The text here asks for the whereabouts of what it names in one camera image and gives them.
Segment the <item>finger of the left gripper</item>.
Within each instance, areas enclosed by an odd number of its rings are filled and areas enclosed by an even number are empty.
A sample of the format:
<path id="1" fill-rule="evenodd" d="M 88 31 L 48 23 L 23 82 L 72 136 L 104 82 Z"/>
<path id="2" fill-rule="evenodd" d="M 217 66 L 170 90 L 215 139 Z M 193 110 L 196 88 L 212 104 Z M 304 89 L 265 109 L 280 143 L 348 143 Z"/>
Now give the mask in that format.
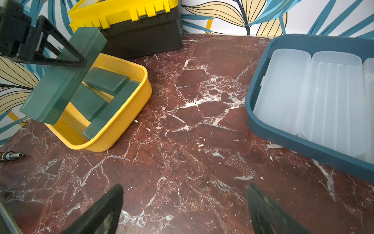
<path id="1" fill-rule="evenodd" d="M 37 65 L 84 67 L 85 57 L 45 17 L 39 16 L 27 37 L 27 61 Z"/>

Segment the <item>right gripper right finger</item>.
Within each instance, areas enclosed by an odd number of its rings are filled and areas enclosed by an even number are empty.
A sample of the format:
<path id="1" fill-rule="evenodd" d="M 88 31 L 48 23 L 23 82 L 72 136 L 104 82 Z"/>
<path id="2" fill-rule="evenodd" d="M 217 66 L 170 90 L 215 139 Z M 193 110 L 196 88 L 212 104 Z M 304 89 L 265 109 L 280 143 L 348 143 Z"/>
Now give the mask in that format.
<path id="1" fill-rule="evenodd" d="M 252 183 L 246 189 L 248 209 L 256 234 L 309 234 L 259 186 Z"/>

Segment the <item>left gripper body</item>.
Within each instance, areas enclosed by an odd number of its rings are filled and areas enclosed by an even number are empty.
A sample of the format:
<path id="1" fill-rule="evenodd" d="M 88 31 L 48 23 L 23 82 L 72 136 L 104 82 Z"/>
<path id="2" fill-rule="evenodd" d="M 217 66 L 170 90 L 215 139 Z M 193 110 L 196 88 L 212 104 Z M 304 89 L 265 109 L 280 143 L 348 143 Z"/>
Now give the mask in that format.
<path id="1" fill-rule="evenodd" d="M 20 63 L 39 63 L 40 33 L 16 1 L 1 1 L 1 56 Z"/>

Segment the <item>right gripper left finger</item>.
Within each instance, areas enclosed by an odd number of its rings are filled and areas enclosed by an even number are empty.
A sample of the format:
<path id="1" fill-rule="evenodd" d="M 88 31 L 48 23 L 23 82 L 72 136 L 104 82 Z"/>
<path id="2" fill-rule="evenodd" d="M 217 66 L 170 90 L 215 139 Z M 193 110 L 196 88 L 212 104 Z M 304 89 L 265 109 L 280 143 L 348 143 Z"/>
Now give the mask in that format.
<path id="1" fill-rule="evenodd" d="M 123 187 L 113 186 L 63 234 L 115 234 L 123 205 Z"/>

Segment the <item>green pencil case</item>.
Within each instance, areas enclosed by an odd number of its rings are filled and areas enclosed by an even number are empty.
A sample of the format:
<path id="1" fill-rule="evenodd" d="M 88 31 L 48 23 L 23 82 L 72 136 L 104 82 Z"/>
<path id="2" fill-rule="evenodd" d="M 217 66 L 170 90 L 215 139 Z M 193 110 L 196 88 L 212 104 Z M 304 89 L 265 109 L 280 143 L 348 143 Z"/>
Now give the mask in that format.
<path id="1" fill-rule="evenodd" d="M 64 112 L 74 93 L 107 40 L 96 27 L 79 28 L 69 43 L 86 59 L 84 67 L 50 66 L 33 89 L 20 112 L 31 119 L 54 125 Z"/>
<path id="2" fill-rule="evenodd" d="M 133 94 L 138 86 L 139 83 L 136 81 L 127 82 L 127 84 L 115 95 L 111 102 L 109 102 L 108 105 L 97 115 L 97 117 L 93 119 L 90 125 L 83 132 L 83 135 L 87 139 L 92 139 L 95 137 Z"/>
<path id="3" fill-rule="evenodd" d="M 130 78 L 94 67 L 88 72 L 83 81 L 86 85 L 96 90 L 115 96 L 130 81 Z"/>
<path id="4" fill-rule="evenodd" d="M 81 83 L 71 99 L 72 105 L 92 122 L 108 105 L 108 102 Z"/>

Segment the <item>yellow plastic tray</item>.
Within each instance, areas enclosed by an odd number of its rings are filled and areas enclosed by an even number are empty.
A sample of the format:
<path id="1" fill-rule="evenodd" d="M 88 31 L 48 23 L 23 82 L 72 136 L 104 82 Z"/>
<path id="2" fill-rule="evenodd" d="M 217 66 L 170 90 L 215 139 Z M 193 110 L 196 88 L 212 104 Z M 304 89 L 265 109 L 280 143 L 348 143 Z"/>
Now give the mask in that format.
<path id="1" fill-rule="evenodd" d="M 92 68 L 94 67 L 128 76 L 131 80 L 139 82 L 139 86 L 92 139 L 87 139 L 83 135 L 90 122 L 71 103 L 67 105 L 56 124 L 46 125 L 54 135 L 73 150 L 86 149 L 92 152 L 104 152 L 111 148 L 152 95 L 148 71 L 142 65 L 101 53 L 93 63 Z"/>

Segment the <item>yellow black toolbox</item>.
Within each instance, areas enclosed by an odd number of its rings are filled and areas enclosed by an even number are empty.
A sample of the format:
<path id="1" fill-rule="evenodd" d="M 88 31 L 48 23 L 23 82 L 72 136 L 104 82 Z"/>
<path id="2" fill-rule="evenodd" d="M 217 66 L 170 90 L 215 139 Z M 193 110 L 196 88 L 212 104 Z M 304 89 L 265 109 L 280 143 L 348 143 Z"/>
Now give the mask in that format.
<path id="1" fill-rule="evenodd" d="M 79 1 L 68 12 L 73 31 L 96 27 L 107 40 L 102 52 L 134 59 L 182 49 L 179 1 Z"/>

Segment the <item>clear ribbed case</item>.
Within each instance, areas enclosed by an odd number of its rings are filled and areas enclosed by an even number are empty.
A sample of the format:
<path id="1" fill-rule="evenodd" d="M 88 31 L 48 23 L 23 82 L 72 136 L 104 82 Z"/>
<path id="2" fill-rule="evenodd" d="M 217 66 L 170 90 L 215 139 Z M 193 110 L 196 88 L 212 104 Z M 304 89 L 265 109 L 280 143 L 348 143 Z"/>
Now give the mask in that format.
<path id="1" fill-rule="evenodd" d="M 311 55 L 302 50 L 278 49 L 273 52 L 253 110 L 260 121 L 289 134 L 297 134 L 310 61 Z"/>

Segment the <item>clear case with red pen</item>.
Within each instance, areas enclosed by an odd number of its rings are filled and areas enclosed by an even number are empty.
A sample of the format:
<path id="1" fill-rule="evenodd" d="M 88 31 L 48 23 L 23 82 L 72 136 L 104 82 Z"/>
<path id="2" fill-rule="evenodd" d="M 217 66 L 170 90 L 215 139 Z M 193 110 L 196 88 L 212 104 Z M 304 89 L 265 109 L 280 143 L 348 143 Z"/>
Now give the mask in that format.
<path id="1" fill-rule="evenodd" d="M 313 55 L 302 117 L 299 137 L 364 159 L 367 138 L 360 57 L 333 51 Z"/>

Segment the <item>clear case with barcode label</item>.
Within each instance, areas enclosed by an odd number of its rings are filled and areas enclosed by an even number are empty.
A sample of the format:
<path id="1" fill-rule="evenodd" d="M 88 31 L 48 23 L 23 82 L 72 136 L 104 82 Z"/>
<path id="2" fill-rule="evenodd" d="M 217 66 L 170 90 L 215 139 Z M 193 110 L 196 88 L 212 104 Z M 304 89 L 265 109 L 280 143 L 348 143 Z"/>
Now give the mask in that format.
<path id="1" fill-rule="evenodd" d="M 366 161 L 374 163 L 374 59 L 368 58 L 363 63 L 364 96 L 367 127 Z"/>

